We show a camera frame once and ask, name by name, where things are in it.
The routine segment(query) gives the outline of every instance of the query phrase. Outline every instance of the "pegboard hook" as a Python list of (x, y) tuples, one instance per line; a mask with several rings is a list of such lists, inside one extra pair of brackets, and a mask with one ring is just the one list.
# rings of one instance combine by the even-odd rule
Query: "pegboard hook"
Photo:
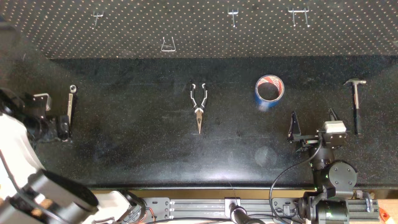
[(307, 27), (310, 27), (310, 25), (308, 24), (308, 18), (307, 18), (307, 12), (310, 11), (310, 8), (309, 8), (309, 7), (304, 8), (303, 10), (296, 10), (296, 11), (294, 10), (294, 8), (292, 8), (292, 10), (290, 10), (289, 8), (287, 8), (287, 11), (288, 11), (288, 12), (291, 12), (292, 15), (293, 15), (293, 26), (294, 26), (294, 27), (296, 26), (296, 23), (295, 23), (295, 21), (294, 21), (294, 15), (295, 15), (296, 13), (304, 13), (304, 14), (305, 14), (305, 23), (306, 23)]
[(163, 47), (173, 47), (173, 46), (164, 45), (165, 40), (164, 40), (164, 37), (163, 37), (163, 44), (162, 44), (162, 48), (160, 50), (163, 51), (163, 52), (174, 52), (176, 50), (176, 48), (175, 48), (173, 37), (172, 37), (172, 41), (173, 41), (174, 50), (164, 50)]
[(100, 12), (95, 13), (95, 11), (94, 11), (93, 16), (95, 17), (95, 23), (94, 23), (93, 29), (95, 29), (95, 27), (97, 26), (97, 20), (98, 20), (99, 17), (103, 17), (104, 16), (104, 11), (102, 11), (102, 13), (100, 13)]
[(228, 10), (228, 14), (232, 15), (232, 22), (234, 24), (233, 27), (236, 27), (235, 26), (235, 15), (238, 15), (238, 13), (239, 13), (239, 9), (236, 10), (236, 11), (232, 10), (231, 12)]

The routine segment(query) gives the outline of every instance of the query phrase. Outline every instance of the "pliers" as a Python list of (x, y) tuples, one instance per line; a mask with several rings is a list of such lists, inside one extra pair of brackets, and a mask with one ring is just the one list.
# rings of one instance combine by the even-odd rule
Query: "pliers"
[(200, 107), (198, 107), (196, 101), (195, 101), (195, 88), (197, 86), (195, 84), (192, 84), (191, 86), (191, 102), (193, 109), (195, 110), (195, 114), (197, 114), (197, 123), (198, 123), (198, 129), (199, 129), (199, 134), (200, 134), (200, 129), (201, 129), (201, 122), (202, 122), (202, 114), (203, 110), (205, 109), (206, 103), (207, 103), (207, 90), (206, 90), (206, 84), (202, 84), (201, 87), (203, 88), (203, 101), (201, 102)]

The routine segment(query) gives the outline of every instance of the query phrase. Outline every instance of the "orange object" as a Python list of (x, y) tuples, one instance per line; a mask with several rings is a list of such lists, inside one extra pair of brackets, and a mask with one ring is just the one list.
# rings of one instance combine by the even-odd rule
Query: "orange object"
[(379, 208), (379, 214), (381, 220), (384, 221), (386, 224), (393, 224), (395, 221), (390, 217), (390, 215), (382, 208)]

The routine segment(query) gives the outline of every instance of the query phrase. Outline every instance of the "red object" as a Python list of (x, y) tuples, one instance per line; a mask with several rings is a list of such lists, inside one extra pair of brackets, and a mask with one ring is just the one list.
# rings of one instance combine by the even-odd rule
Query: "red object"
[(380, 217), (384, 222), (387, 222), (387, 220), (390, 218), (390, 215), (382, 208), (379, 208), (379, 213)]

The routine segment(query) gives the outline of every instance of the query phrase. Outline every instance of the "hammer head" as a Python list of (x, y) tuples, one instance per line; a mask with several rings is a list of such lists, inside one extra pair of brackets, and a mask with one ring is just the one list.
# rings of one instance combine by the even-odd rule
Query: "hammer head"
[(353, 85), (358, 85), (358, 84), (366, 84), (366, 80), (360, 80), (360, 79), (358, 79), (358, 78), (352, 78), (352, 79), (350, 79), (350, 80), (348, 80), (346, 83), (344, 83), (344, 84), (347, 84), (347, 83), (353, 83)]

